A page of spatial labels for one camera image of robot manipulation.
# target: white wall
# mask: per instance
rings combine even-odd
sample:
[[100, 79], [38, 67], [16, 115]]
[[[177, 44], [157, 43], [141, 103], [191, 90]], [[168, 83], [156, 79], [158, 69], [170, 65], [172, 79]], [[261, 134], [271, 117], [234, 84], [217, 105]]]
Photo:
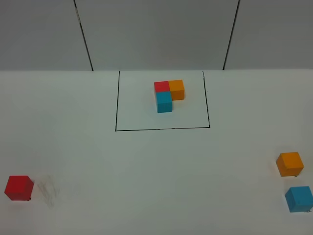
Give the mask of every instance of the white wall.
[[313, 1], [241, 0], [226, 69], [313, 69]]
[[0, 70], [91, 70], [73, 0], [2, 0]]
[[77, 0], [95, 70], [223, 68], [236, 0]]

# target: toy block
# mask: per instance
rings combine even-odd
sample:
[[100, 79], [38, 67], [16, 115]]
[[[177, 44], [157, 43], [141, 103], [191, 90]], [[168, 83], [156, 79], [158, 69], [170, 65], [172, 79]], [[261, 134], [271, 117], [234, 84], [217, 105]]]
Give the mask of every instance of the toy block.
[[171, 112], [173, 110], [171, 93], [170, 92], [156, 93], [156, 106], [158, 113]]
[[304, 168], [298, 152], [281, 153], [276, 164], [282, 177], [297, 176]]
[[285, 197], [290, 212], [307, 212], [313, 207], [313, 196], [309, 186], [291, 187]]
[[185, 88], [182, 80], [169, 81], [172, 100], [181, 100], [185, 97]]
[[12, 201], [29, 201], [34, 183], [26, 175], [11, 175], [4, 193]]
[[168, 81], [165, 82], [155, 82], [155, 93], [157, 92], [169, 92], [170, 85]]

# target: white surface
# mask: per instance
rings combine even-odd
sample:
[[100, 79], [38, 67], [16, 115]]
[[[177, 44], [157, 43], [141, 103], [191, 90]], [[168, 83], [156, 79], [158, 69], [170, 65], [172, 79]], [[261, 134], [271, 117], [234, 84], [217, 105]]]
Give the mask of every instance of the white surface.
[[311, 0], [241, 0], [226, 69], [313, 69]]
[[[210, 129], [114, 132], [118, 72], [1, 72], [0, 188], [27, 174], [58, 193], [2, 193], [0, 233], [311, 235], [283, 195], [313, 188], [312, 76], [205, 71]], [[297, 178], [279, 176], [285, 151]]]
[[2, 0], [0, 70], [91, 70], [73, 0]]
[[95, 70], [223, 68], [236, 0], [76, 0]]
[[[154, 82], [182, 79], [185, 99], [157, 113]], [[209, 127], [202, 71], [121, 72], [117, 130]]]

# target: red cube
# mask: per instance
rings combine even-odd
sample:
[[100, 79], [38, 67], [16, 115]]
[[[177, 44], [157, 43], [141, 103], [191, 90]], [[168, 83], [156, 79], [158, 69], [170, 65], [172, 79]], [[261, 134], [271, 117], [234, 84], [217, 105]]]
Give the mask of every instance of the red cube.
[[29, 201], [34, 183], [26, 175], [11, 175], [4, 193], [12, 201]]
[[165, 82], [155, 82], [155, 92], [169, 92], [170, 84], [168, 81]]

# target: white table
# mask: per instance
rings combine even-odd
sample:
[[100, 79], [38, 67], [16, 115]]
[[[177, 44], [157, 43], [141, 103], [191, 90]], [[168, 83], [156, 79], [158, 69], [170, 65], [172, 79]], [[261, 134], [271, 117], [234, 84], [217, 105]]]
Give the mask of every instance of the white table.
[[[284, 193], [313, 189], [313, 71], [204, 75], [211, 128], [115, 132], [117, 71], [1, 72], [0, 188], [37, 186], [1, 194], [0, 234], [312, 234]], [[287, 151], [297, 178], [276, 168]]]

